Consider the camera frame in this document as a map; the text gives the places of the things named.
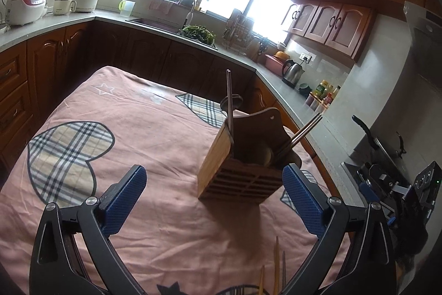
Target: screw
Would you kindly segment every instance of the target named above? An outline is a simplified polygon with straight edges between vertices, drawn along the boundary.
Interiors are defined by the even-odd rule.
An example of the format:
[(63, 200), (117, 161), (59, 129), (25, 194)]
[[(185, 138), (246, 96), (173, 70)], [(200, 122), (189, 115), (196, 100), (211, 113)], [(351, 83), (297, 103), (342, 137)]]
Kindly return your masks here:
[(96, 204), (98, 199), (94, 196), (91, 196), (90, 198), (86, 199), (86, 205), (94, 205)]
[(47, 211), (52, 211), (55, 209), (55, 203), (54, 202), (50, 202), (48, 205), (46, 205), (45, 208)]
[(332, 196), (332, 197), (329, 199), (329, 201), (330, 201), (330, 204), (332, 204), (332, 205), (341, 205), (341, 204), (342, 204), (341, 199), (339, 199), (339, 198), (337, 198), (337, 197), (335, 197), (335, 196)]
[(371, 207), (375, 210), (381, 210), (381, 205), (378, 202), (372, 202)]

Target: wooden utensil holder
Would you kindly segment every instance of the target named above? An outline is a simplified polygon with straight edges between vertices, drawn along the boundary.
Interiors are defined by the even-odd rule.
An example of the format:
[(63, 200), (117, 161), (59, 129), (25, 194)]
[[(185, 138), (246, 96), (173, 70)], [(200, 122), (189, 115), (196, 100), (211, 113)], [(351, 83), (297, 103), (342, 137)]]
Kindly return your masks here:
[(278, 109), (268, 108), (233, 120), (235, 139), (224, 122), (204, 159), (198, 173), (198, 198), (260, 204), (282, 186), (283, 167), (290, 163), (301, 167), (302, 162), (294, 151), (278, 166), (246, 164), (236, 159), (244, 158), (247, 150), (260, 141), (272, 151), (290, 142)]

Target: faucet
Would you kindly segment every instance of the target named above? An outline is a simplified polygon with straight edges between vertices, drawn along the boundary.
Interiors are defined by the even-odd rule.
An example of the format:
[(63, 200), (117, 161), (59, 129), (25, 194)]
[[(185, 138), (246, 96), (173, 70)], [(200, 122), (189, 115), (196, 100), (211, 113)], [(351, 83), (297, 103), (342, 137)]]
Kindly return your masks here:
[[(182, 2), (183, 0), (180, 0), (179, 2), (178, 2), (178, 5), (180, 6), (181, 5), (181, 2)], [(187, 16), (186, 16), (186, 20), (184, 21), (184, 24), (183, 24), (183, 28), (185, 27), (185, 26), (187, 26), (187, 25), (190, 25), (190, 23), (191, 23), (191, 21), (192, 21), (192, 18), (193, 18), (193, 12), (194, 12), (194, 10), (195, 10), (195, 6), (196, 6), (196, 0), (192, 0), (192, 10), (190, 11), (190, 13), (188, 13), (187, 14)]]

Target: countertop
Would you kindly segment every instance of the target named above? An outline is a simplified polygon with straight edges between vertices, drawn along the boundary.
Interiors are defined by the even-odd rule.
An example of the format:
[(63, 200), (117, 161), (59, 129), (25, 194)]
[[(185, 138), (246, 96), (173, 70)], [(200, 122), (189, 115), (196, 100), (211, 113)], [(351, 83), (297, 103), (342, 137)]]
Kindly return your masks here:
[[(20, 43), (26, 39), (50, 32), (52, 30), (66, 27), (82, 22), (89, 22), (92, 20), (100, 20), (102, 22), (114, 23), (124, 25), (130, 28), (143, 30), (148, 33), (153, 33), (174, 41), (193, 46), (195, 48), (207, 51), (215, 56), (224, 58), (236, 64), (239, 64), (247, 69), (255, 71), (257, 76), (266, 84), (269, 90), (281, 103), (287, 113), (292, 117), (296, 125), (301, 128), (304, 126), (315, 114), (310, 107), (304, 104), (303, 98), (297, 91), (293, 90), (281, 81), (281, 78), (264, 66), (251, 61), (249, 58), (232, 53), (229, 50), (217, 45), (218, 49), (205, 46), (193, 42), (189, 39), (162, 31), (157, 28), (138, 25), (127, 22), (128, 19), (121, 17), (118, 13), (96, 10), (93, 13), (71, 13), (64, 16), (54, 16), (48, 14), (42, 19), (34, 23), (24, 25), (22, 27), (13, 27), (5, 32), (5, 29), (0, 29), (0, 52)], [(364, 206), (364, 203), (355, 188), (354, 182), (341, 166), (342, 162), (352, 163), (348, 154), (339, 144), (337, 139), (325, 127), (323, 121), (320, 122), (308, 135), (307, 140), (310, 142), (315, 152), (321, 159), (330, 177), (335, 183), (340, 192), (344, 202), (348, 205)]]

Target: plaid fabric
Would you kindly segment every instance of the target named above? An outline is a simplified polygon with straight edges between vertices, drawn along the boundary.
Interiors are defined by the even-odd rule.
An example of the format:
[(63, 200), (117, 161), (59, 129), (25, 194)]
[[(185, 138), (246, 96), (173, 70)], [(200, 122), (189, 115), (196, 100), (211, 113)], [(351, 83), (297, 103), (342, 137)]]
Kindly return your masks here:
[(28, 144), (28, 173), (38, 197), (45, 204), (71, 207), (94, 195), (89, 162), (113, 144), (109, 129), (90, 121), (64, 123), (34, 137)]
[(176, 97), (198, 118), (215, 128), (220, 128), (224, 119), (227, 118), (227, 114), (221, 110), (219, 103), (189, 93)]
[[(307, 170), (301, 170), (301, 171), (304, 173), (304, 175), (310, 182), (318, 184), (315, 177), (309, 171)], [(279, 200), (281, 200), (284, 204), (286, 204), (289, 208), (291, 208), (296, 214), (298, 213), (292, 202), (292, 199), (290, 199), (289, 195), (287, 194), (286, 189), (284, 189), (284, 191), (282, 192), (281, 198)]]

